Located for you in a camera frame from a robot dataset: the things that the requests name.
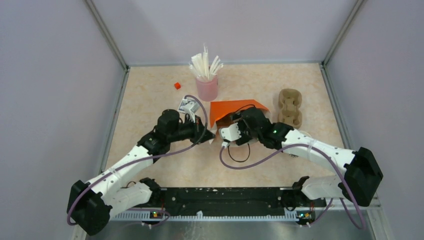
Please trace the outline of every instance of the cardboard egg carton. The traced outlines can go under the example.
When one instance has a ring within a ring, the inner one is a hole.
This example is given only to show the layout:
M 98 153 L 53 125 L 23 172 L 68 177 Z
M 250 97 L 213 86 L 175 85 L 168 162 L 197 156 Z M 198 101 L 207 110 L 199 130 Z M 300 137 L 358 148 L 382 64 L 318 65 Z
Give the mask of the cardboard egg carton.
M 302 105 L 302 94 L 291 88 L 285 88 L 279 92 L 278 121 L 293 126 L 298 129 L 302 126 L 302 112 L 299 108 Z

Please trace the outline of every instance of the white wall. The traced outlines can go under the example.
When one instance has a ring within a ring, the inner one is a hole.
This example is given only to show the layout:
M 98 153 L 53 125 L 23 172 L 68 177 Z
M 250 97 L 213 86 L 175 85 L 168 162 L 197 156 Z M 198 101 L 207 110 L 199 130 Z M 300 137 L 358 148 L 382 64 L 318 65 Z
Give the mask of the white wall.
M 69 239 L 122 79 L 82 0 L 0 1 L 0 239 Z
M 356 0 L 95 0 L 129 65 L 322 61 Z
M 396 239 L 422 239 L 424 1 L 369 0 L 329 65 L 355 147 L 384 174 L 377 191 Z

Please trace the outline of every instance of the gray floor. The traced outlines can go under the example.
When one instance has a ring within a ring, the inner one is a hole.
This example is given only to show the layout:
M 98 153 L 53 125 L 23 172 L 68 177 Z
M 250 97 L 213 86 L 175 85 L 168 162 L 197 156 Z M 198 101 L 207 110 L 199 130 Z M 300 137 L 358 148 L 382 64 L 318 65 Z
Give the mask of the gray floor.
M 167 222 L 149 230 L 139 223 L 111 221 L 103 231 L 88 240 L 374 240 L 367 230 L 356 229 L 344 211 L 328 212 L 311 228 L 284 222 Z

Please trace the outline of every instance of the orange fabric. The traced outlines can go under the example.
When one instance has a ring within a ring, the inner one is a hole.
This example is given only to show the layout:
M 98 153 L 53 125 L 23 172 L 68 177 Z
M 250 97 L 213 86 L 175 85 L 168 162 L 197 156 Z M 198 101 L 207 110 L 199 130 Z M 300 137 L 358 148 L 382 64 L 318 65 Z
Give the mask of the orange fabric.
M 256 108 L 269 111 L 267 107 L 260 104 L 259 102 L 253 99 L 247 100 L 236 100 L 236 101 L 211 101 L 210 102 L 210 112 L 209 112 L 209 122 L 210 127 L 212 127 L 216 121 L 222 119 L 229 113 L 237 111 L 239 108 L 253 104 Z

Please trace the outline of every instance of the table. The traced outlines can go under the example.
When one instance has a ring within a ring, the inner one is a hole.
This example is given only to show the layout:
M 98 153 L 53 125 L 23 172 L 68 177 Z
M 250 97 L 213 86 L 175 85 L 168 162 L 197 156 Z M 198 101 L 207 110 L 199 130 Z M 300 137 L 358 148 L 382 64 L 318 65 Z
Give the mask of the table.
M 174 83 L 181 84 L 175 89 Z M 225 65 L 219 73 L 219 93 L 215 101 L 255 99 L 266 106 L 271 121 L 277 121 L 278 94 L 284 88 L 302 93 L 303 123 L 299 130 L 336 147 L 343 147 L 324 80 L 317 63 L 295 64 L 234 64 Z M 188 66 L 131 67 L 126 84 L 106 168 L 119 161 L 137 141 L 156 125 L 165 109 L 176 109 L 183 96 L 197 95 L 196 84 Z M 210 103 L 202 102 L 209 113 Z M 197 115 L 204 122 L 203 113 Z M 291 187 L 300 177 L 323 177 L 332 172 L 301 157 L 280 153 L 268 161 L 245 170 L 223 166 L 219 159 L 222 140 L 216 137 L 140 171 L 134 181 L 149 177 L 161 187 Z M 181 141 L 171 144 L 176 151 L 191 144 Z M 227 152 L 226 163 L 244 166 L 257 162 L 275 150 L 259 142 L 251 145 L 250 158 L 245 163 L 232 161 Z M 235 159 L 243 160 L 247 147 L 231 149 Z

